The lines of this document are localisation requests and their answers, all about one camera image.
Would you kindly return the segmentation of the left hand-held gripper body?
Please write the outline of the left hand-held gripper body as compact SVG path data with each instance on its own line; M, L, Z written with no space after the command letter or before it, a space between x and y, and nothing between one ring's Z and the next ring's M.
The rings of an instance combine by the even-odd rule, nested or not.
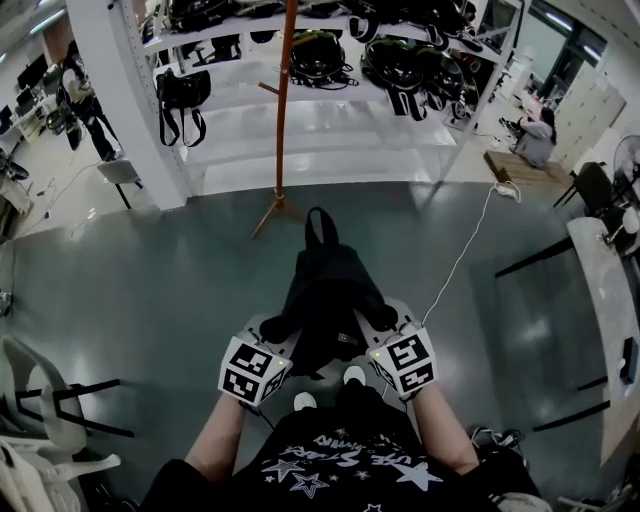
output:
M293 367L300 332L274 344L260 334L267 314L253 316L230 340L220 367L218 390L248 406L259 406L280 389Z

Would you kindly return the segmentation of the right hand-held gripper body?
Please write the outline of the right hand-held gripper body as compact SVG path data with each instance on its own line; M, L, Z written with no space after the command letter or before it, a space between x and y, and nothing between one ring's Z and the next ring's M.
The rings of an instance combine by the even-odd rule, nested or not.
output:
M397 313L396 324L387 330L377 330L358 310L354 314L374 371L400 400L411 400L437 380L435 351L426 328L405 303L390 297L385 303Z

